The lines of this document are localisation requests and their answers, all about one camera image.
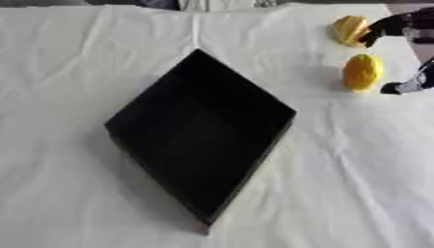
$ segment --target cut lemon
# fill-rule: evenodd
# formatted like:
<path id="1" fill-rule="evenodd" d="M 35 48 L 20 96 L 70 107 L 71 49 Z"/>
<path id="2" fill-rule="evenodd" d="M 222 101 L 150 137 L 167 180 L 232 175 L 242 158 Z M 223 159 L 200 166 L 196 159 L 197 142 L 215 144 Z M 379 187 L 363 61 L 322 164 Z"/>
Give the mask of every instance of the cut lemon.
<path id="1" fill-rule="evenodd" d="M 344 83 L 353 91 L 367 91 L 383 75 L 383 62 L 378 56 L 359 54 L 344 68 Z"/>
<path id="2" fill-rule="evenodd" d="M 369 33 L 369 28 L 365 17 L 347 15 L 333 23 L 332 31 L 340 44 L 348 47 L 363 47 L 364 43 L 360 43 L 358 39 Z"/>

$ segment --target robotic arm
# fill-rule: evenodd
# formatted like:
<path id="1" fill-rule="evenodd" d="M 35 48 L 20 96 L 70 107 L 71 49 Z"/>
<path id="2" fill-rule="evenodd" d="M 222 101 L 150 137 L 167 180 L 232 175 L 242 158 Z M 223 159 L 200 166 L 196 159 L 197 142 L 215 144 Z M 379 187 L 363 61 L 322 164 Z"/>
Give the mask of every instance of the robotic arm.
<path id="1" fill-rule="evenodd" d="M 434 44 L 434 7 L 391 15 L 369 26 L 371 32 L 359 39 L 372 47 L 383 36 L 408 36 L 414 43 Z"/>

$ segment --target table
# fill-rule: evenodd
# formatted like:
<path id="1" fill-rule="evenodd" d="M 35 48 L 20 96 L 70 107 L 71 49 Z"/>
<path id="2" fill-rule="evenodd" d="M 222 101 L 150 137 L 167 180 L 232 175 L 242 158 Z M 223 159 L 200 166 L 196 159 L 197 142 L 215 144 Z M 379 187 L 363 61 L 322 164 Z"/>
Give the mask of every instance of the table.
<path id="1" fill-rule="evenodd" d="M 432 247 L 434 100 L 353 94 L 327 36 L 383 5 L 186 14 L 134 7 L 0 10 L 2 247 Z M 195 47 L 299 113 L 209 236 L 109 140 L 105 121 Z M 368 50 L 382 83 L 419 62 Z"/>

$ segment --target open box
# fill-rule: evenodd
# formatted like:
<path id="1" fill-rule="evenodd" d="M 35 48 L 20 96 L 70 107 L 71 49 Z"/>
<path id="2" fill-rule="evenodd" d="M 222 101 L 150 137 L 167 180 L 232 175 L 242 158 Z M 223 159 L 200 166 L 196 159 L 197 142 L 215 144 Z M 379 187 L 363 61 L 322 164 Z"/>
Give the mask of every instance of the open box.
<path id="1" fill-rule="evenodd" d="M 111 137 L 211 226 L 295 111 L 201 50 L 108 121 Z"/>

